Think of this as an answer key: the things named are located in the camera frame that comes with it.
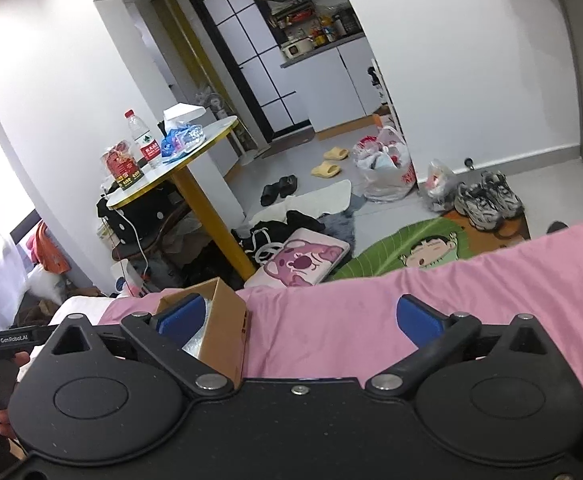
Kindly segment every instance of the pair of yellow slippers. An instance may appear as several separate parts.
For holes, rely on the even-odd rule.
[[[349,150],[344,148],[334,147],[325,154],[323,158],[325,159],[320,166],[316,166],[311,170],[313,176],[319,176],[321,178],[332,178],[341,172],[341,168],[338,164],[330,162],[330,160],[344,160],[349,156]]]

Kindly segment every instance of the cartoon face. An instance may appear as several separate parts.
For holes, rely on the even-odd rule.
[[[329,267],[343,249],[337,246],[310,244],[305,240],[289,240],[283,249],[274,256],[264,269],[265,272],[284,283],[285,286],[309,286],[305,277],[320,267]]]
[[[428,269],[453,260],[458,260],[458,243],[456,233],[449,238],[431,236],[420,240],[411,249],[409,256],[401,256],[406,267]]]

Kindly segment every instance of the orange towel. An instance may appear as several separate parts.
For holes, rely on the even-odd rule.
[[[71,269],[70,264],[58,250],[58,247],[45,234],[47,225],[41,220],[38,222],[36,234],[34,235],[34,243],[32,252],[38,258],[38,261],[43,266],[43,269],[53,272],[54,274],[62,274]]]

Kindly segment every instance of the pair of sneakers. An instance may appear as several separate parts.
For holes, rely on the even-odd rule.
[[[467,186],[461,182],[454,207],[479,231],[494,231],[505,219],[523,212],[523,203],[507,184],[505,175],[490,171],[482,173],[480,184]]]

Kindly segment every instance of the finger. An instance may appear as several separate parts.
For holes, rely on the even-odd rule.
[[[30,357],[27,352],[18,352],[16,355],[14,355],[12,361],[14,361],[14,363],[17,364],[18,367],[21,367],[30,362]]]
[[[0,423],[9,424],[8,410],[0,410]]]
[[[0,435],[6,436],[12,440],[16,439],[16,434],[9,424],[0,424]]]

